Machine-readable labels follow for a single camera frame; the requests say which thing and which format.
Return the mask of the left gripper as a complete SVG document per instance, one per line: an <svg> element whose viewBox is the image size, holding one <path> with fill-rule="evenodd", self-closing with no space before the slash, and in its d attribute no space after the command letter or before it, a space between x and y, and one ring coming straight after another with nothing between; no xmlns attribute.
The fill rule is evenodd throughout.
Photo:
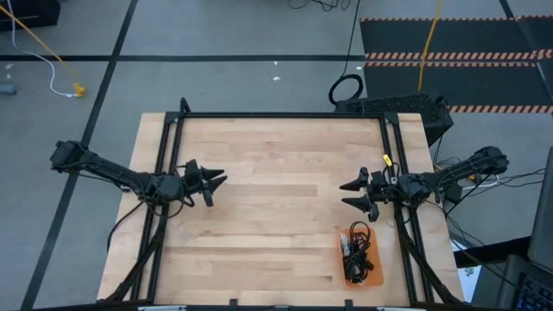
<svg viewBox="0 0 553 311"><path fill-rule="evenodd" d="M181 165L181 168L184 168L184 175L181 180L184 186L185 196L191 196L192 194L197 194L202 191L201 178L203 180L208 180L207 190L211 194L213 194L227 179L226 175L217 177L225 173L224 169L199 168L195 159Z"/></svg>

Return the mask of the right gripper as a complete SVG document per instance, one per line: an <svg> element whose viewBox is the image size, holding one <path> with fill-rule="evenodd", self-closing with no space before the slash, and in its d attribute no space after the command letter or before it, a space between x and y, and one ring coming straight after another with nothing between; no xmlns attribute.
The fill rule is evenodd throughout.
<svg viewBox="0 0 553 311"><path fill-rule="evenodd" d="M367 195L358 198L342 198L341 201L359 209L363 213L368 213L371 210L371 203L395 201L399 199L397 187L390 184L382 172L376 171L371 173L371 180L368 183L369 173L366 167L361 167L358 177L346 184L340 186L341 190L359 191L367 185Z"/></svg>

